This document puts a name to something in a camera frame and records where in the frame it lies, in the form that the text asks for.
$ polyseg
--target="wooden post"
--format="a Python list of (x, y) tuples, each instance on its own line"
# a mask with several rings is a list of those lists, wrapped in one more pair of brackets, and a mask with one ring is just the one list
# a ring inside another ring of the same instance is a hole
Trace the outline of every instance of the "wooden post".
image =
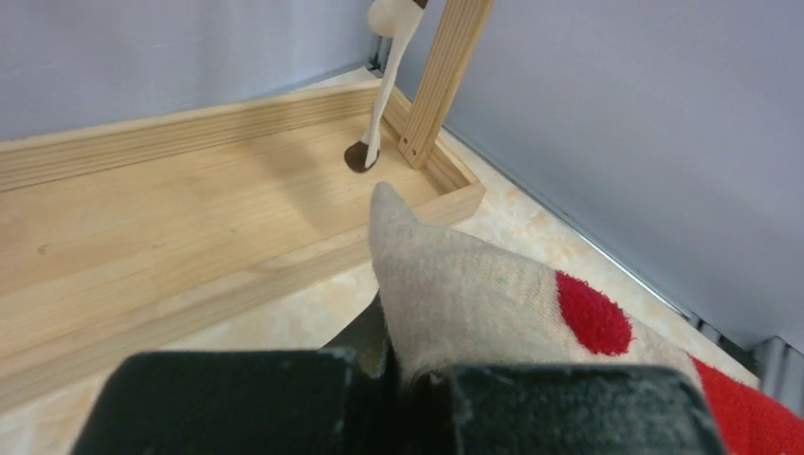
[(493, 5), (494, 0), (447, 0), (399, 140), (399, 152), (414, 169), (428, 161)]

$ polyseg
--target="wooden board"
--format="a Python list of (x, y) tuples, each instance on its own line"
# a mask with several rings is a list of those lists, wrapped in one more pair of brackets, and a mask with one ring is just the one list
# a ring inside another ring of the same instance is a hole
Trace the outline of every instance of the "wooden board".
[[(377, 165), (349, 171), (342, 151), (362, 135), (375, 90), (323, 89), (321, 104), (301, 92), (0, 145), (18, 169), (41, 166), (10, 174), (11, 190), (0, 192), (0, 410), (368, 260), (378, 181), (425, 222), (474, 213), (484, 194), (476, 177), (441, 143), (433, 164), (412, 169), (390, 118)], [(404, 118), (410, 102), (395, 94)], [(260, 135), (241, 127), (263, 121), (251, 115), (281, 125)], [(143, 131), (174, 146), (155, 152)], [(203, 131), (219, 133), (196, 138)], [(26, 162), (27, 146), (41, 155)]]

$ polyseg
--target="wooden frame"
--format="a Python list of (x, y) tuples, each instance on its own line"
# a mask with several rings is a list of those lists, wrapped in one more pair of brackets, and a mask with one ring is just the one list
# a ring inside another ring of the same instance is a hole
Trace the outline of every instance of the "wooden frame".
[[(429, 61), (426, 76), (440, 68), (457, 86), (490, 3), (448, 0), (440, 30), (464, 21), (474, 38), (455, 52), (465, 58)], [(459, 4), (473, 7), (450, 9)], [(431, 60), (456, 46), (444, 44), (448, 33), (442, 31)], [(441, 90), (433, 80), (426, 77), (420, 92)], [(435, 117), (416, 114), (417, 101), (411, 104), (394, 89), (383, 117), (383, 149), (395, 148), (401, 137), (417, 137), (415, 143), (426, 146), (411, 165), (386, 150), (376, 169), (357, 176), (336, 159), (321, 163), (303, 154), (307, 148), (311, 156), (326, 157), (331, 149), (339, 159), (340, 150), (359, 137), (378, 86), (307, 90), (0, 144), (0, 411), (368, 261), (368, 198), (379, 180), (396, 182), (426, 223), (450, 225), (471, 216), (483, 199), (483, 184), (433, 128), (422, 127), (422, 118), (430, 118), (440, 129), (453, 89), (442, 90), (439, 100), (427, 98), (426, 105), (441, 106)], [(254, 170), (256, 159), (264, 157), (278, 163), (282, 174), (263, 178), (264, 170)], [(240, 207), (237, 200), (208, 200), (217, 197), (211, 191), (227, 191), (224, 184), (240, 183), (224, 171), (210, 176), (210, 169), (228, 167), (251, 179), (253, 187), (243, 190), (249, 201), (269, 202)], [(322, 181), (330, 187), (322, 188)], [(343, 182), (343, 189), (332, 182)], [(119, 195), (107, 194), (110, 189), (154, 213), (114, 207)], [(71, 200), (64, 195), (71, 191), (83, 202), (63, 208), (60, 201)], [(331, 199), (326, 204), (319, 202), (324, 196)], [(160, 197), (170, 200), (160, 205)], [(289, 197), (318, 204), (323, 214), (316, 218), (316, 210), (307, 213)], [(92, 206), (96, 199), (102, 209)], [(260, 212), (265, 206), (278, 207), (277, 213)], [(186, 211), (171, 212), (179, 209)], [(215, 223), (195, 226), (208, 219), (195, 210)], [(261, 224), (251, 220), (258, 215)], [(136, 222), (125, 224), (129, 218)], [(75, 227), (92, 230), (96, 219), (109, 228), (87, 233)], [(276, 241), (257, 229), (284, 224), (285, 236)], [(242, 233), (242, 227), (254, 229)], [(46, 240), (65, 229), (75, 235)], [(171, 242), (177, 246), (165, 246)], [(109, 251), (123, 252), (107, 261)], [(118, 272), (121, 264), (141, 270)], [(82, 281), (89, 284), (81, 292), (64, 291)], [(107, 281), (126, 285), (116, 294)]]

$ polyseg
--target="wooden base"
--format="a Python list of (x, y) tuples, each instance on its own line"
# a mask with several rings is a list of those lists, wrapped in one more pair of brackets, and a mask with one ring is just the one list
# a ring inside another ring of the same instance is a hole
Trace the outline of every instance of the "wooden base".
[(0, 144), (0, 411), (369, 259), (391, 183), (423, 221), (474, 213), (441, 142), (414, 170), (394, 91), (379, 162), (352, 173), (378, 82)]

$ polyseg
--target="red dot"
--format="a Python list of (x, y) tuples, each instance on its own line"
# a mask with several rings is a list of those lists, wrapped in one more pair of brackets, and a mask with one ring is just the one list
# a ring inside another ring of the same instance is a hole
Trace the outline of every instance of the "red dot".
[(556, 281), (561, 315), (578, 342), (593, 354), (626, 353), (633, 337), (622, 308), (564, 272), (556, 273)]

